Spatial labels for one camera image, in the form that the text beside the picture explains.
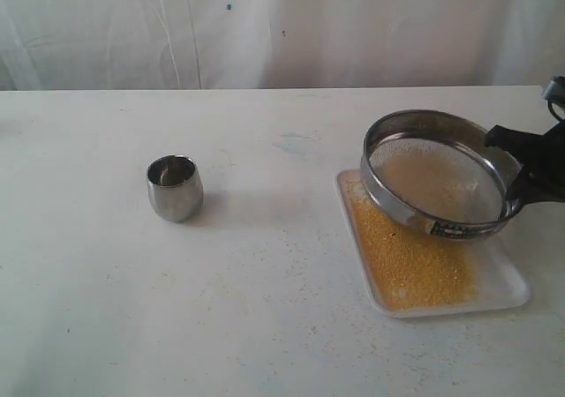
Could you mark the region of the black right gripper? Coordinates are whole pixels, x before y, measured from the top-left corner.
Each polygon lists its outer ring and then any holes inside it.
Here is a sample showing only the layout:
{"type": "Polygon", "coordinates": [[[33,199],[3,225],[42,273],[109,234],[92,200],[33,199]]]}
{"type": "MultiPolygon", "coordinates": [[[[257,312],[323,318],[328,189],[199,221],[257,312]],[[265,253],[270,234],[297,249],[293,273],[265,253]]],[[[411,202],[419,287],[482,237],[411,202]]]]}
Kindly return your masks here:
{"type": "Polygon", "coordinates": [[[564,202],[564,122],[545,134],[511,130],[495,125],[485,146],[496,147],[525,163],[507,188],[505,200],[526,206],[564,202]]]}

